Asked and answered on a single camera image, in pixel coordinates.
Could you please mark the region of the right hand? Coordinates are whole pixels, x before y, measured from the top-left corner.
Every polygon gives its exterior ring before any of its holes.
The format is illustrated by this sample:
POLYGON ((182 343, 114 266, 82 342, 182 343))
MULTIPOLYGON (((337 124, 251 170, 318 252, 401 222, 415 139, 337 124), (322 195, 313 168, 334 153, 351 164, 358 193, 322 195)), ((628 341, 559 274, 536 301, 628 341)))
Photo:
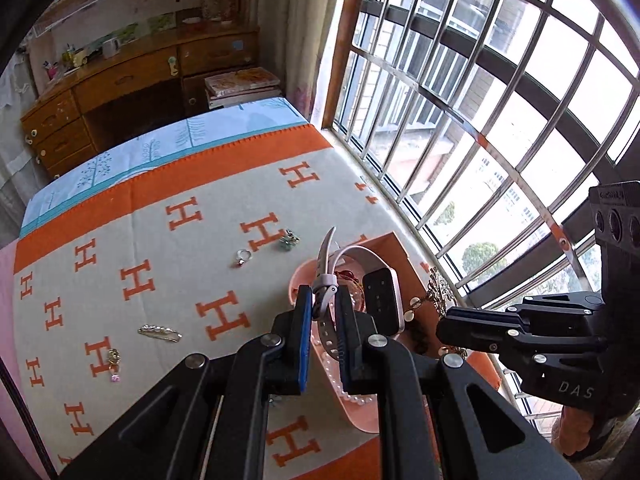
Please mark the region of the right hand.
POLYGON ((591 442, 590 431, 594 427, 594 415, 564 406, 561 416, 553 424, 551 444, 573 464, 612 460, 620 452, 621 424, 619 418, 607 422, 604 443, 597 451, 587 452, 591 442))

